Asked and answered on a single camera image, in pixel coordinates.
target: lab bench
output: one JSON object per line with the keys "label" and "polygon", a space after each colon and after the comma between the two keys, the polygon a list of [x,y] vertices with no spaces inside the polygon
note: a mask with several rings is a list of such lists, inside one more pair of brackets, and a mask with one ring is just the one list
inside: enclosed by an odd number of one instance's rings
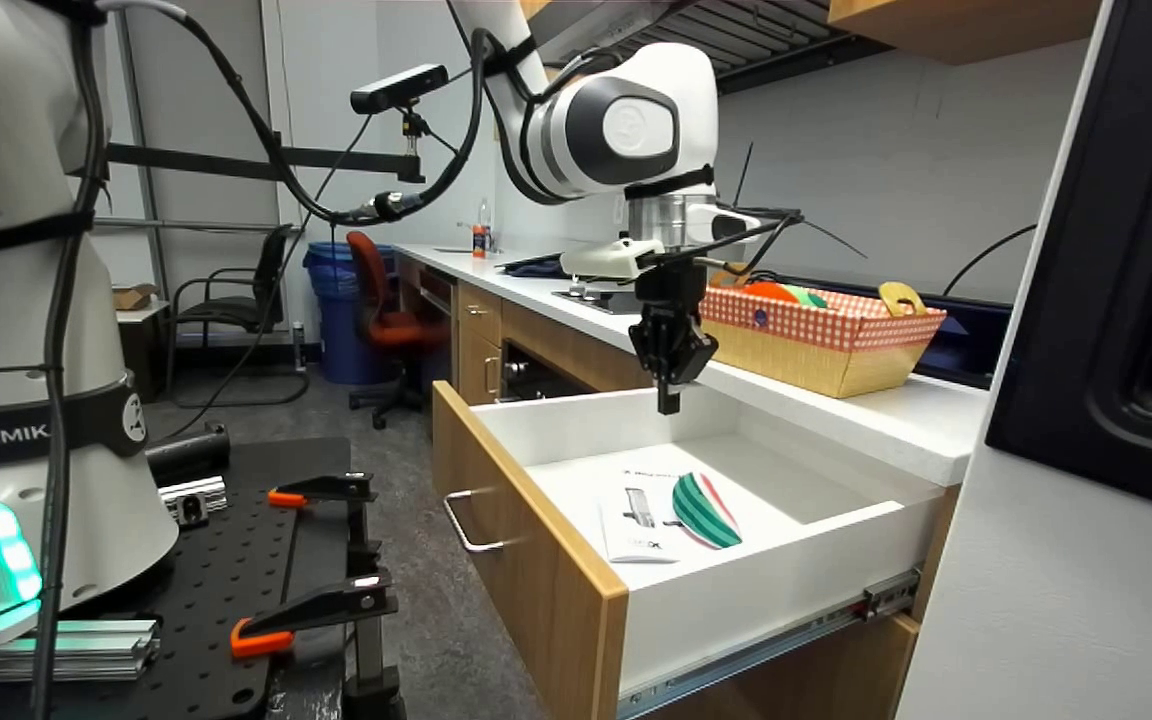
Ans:
{"label": "lab bench", "polygon": [[[484,256],[403,262],[457,278],[432,485],[553,715],[894,715],[986,391],[829,400],[714,362],[681,414],[658,414],[632,315]],[[594,396],[496,404],[504,345]],[[660,466],[702,466],[746,542],[614,564],[602,499]]]}

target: chair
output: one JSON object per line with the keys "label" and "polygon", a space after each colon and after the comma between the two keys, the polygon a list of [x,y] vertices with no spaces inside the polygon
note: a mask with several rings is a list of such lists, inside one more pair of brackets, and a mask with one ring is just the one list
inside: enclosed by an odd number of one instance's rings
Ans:
{"label": "chair", "polygon": [[[184,278],[172,295],[172,353],[169,353],[169,389],[176,380],[176,326],[203,322],[203,353],[211,348],[211,322],[245,326],[254,336],[273,332],[284,319],[280,304],[280,276],[289,239],[297,236],[292,222],[280,222],[263,236],[257,268],[217,268],[211,276]],[[184,304],[184,291],[203,287],[203,298],[191,308]],[[301,362],[301,336],[292,336],[297,367],[276,376],[297,376],[297,389],[280,400],[254,400],[254,404],[292,404],[308,391],[308,372]]]}
{"label": "chair", "polygon": [[372,428],[385,428],[385,414],[397,407],[428,413],[425,361],[440,353],[440,345],[448,339],[448,322],[403,313],[397,304],[400,295],[392,291],[379,249],[369,230],[348,230],[348,250],[365,285],[361,336],[379,354],[400,362],[397,389],[372,413]]}

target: machine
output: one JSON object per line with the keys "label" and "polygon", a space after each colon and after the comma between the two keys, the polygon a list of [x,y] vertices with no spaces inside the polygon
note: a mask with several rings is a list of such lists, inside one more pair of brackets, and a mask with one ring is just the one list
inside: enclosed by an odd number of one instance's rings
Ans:
{"label": "machine", "polygon": [[[84,239],[106,178],[94,33],[106,12],[127,6],[165,12],[211,52],[267,164],[321,221],[392,222],[445,196],[471,150],[484,94],[501,158],[530,198],[625,191],[632,230],[653,249],[632,259],[643,298],[632,348],[660,385],[660,413],[677,413],[677,385],[695,380],[715,353],[695,315],[702,256],[775,227],[755,222],[719,239],[687,227],[691,206],[714,196],[715,76],[707,54],[686,44],[643,48],[625,63],[580,54],[550,81],[518,0],[448,0],[471,54],[471,118],[462,150],[425,191],[379,191],[333,213],[301,189],[280,134],[184,6],[0,0],[0,642],[35,626],[41,685],[57,610],[127,585],[176,542],[141,455],[145,421],[117,339],[110,271]],[[400,90],[428,90],[432,76],[379,83],[385,106],[400,106]]]}

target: floor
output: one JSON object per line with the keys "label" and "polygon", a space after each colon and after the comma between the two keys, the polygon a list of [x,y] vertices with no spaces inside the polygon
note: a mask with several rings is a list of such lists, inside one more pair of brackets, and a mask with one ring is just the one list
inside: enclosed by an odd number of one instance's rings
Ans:
{"label": "floor", "polygon": [[[207,396],[200,389],[217,380],[221,372],[184,372],[181,391],[150,407],[151,435],[198,414],[181,400]],[[237,380],[229,396],[280,389],[289,380]],[[351,413],[348,389],[317,376],[297,404],[217,407],[203,425],[221,425],[237,442],[339,435],[351,442],[351,462],[377,474],[372,529],[400,599],[385,622],[385,646],[390,662],[400,667],[413,720],[539,715],[530,672],[428,485],[428,414],[397,413],[385,432],[372,432],[372,413]]]}

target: drawer handle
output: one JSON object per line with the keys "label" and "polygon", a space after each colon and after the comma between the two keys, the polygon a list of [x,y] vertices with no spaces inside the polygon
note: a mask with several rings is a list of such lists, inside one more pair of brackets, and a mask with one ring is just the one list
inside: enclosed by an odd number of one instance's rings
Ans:
{"label": "drawer handle", "polygon": [[448,497],[445,497],[445,511],[448,511],[448,518],[453,518],[453,529],[457,529],[457,534],[462,534],[462,547],[465,547],[470,554],[493,554],[493,552],[504,552],[509,538],[493,538],[493,542],[477,542],[477,538],[470,538],[470,531],[465,531],[465,525],[462,525],[462,514],[457,514],[457,503],[462,503],[462,499],[477,499],[477,497],[490,497],[490,492],[470,489],[470,492],[448,492]]}

